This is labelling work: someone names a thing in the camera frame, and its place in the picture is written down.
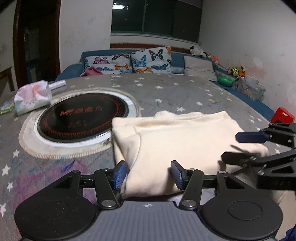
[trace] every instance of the black cooktop surface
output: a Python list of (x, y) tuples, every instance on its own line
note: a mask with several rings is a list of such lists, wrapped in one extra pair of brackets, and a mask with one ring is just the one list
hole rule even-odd
[(64, 99), (39, 118), (41, 136), (54, 142), (79, 142), (111, 130), (114, 117), (126, 117), (127, 104), (106, 93), (86, 93)]

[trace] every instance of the sofa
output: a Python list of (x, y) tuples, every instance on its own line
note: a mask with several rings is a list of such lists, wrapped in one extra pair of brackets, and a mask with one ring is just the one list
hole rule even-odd
[[(72, 64), (68, 66), (62, 73), (59, 74), (59, 76), (57, 76), (56, 81), (80, 77), (80, 75), (84, 72), (85, 58), (88, 56), (110, 56), (110, 55), (119, 54), (119, 53), (131, 53), (136, 50), (137, 49), (109, 49), (109, 50), (95, 50), (95, 51), (83, 52), (81, 55), (81, 61), (77, 64)], [(171, 54), (172, 66), (184, 68), (185, 55), (191, 56), (190, 54), (186, 54), (186, 53), (172, 52)], [(215, 63), (210, 59), (205, 58), (204, 60), (212, 62), (213, 69), (216, 73), (220, 72), (227, 75), (227, 72), (225, 70), (216, 67)], [(265, 104), (263, 104), (262, 102), (254, 101), (231, 87), (222, 86), (217, 82), (214, 82), (214, 83), (220, 86), (221, 88), (227, 90), (237, 98), (241, 99), (243, 102), (245, 102), (249, 106), (251, 106), (254, 110), (256, 110), (259, 114), (261, 114), (265, 119), (270, 121), (271, 118), (273, 117), (274, 111), (270, 109), (268, 106), (266, 106)]]

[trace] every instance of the gray star-patterned tablecloth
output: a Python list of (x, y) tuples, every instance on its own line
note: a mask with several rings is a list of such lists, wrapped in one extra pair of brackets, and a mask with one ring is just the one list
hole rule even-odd
[[(141, 106), (142, 116), (154, 116), (161, 110), (176, 114), (200, 111), (211, 114), (227, 113), (238, 122), (244, 131), (257, 131), (268, 126), (268, 121), (250, 106), (199, 77), (188, 75), (126, 74), (103, 75), (66, 80), (66, 86), (53, 90), (53, 95), (65, 91), (91, 87), (108, 87), (130, 93)], [(0, 98), (0, 104), (13, 98)], [(16, 207), (26, 198), (49, 185), (71, 170), (91, 174), (100, 168), (113, 168), (113, 149), (76, 159), (37, 159), (27, 154), (19, 145), (18, 135), (29, 114), (17, 117), (15, 110), (0, 116), (0, 240), (21, 238), (14, 222)], [(288, 150), (274, 143), (265, 144), (269, 153)], [(246, 173), (239, 174), (247, 183), (251, 181)], [(274, 194), (278, 197), (283, 192)], [(96, 202), (94, 190), (85, 190), (84, 196)]]

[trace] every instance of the butterfly pillow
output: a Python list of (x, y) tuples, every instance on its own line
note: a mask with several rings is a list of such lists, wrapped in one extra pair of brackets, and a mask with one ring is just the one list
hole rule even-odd
[(172, 74), (173, 72), (169, 46), (132, 52), (131, 59), (136, 73)]
[(94, 66), (103, 74), (131, 74), (130, 55), (125, 53), (110, 56), (88, 56), (85, 58), (85, 68)]
[(103, 74), (132, 74), (128, 64), (97, 64), (95, 68)]

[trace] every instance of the stuffed toy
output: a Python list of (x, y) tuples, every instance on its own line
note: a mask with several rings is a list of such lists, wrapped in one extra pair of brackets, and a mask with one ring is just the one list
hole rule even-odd
[(245, 78), (246, 77), (246, 74), (245, 74), (245, 68), (242, 67), (242, 66), (235, 66), (233, 68), (230, 68), (228, 71), (227, 71), (228, 74), (232, 74), (233, 76), (235, 77), (243, 77)]
[(218, 65), (220, 63), (218, 58), (216, 56), (214, 56), (214, 55), (209, 54), (209, 55), (207, 55), (207, 58), (212, 60), (216, 65)]
[(199, 57), (204, 57), (206, 58), (207, 57), (207, 54), (206, 52), (203, 51), (203, 49), (200, 47), (200, 46), (195, 46), (193, 45), (192, 47), (190, 47), (190, 53), (192, 55), (196, 55), (196, 56), (199, 56)]

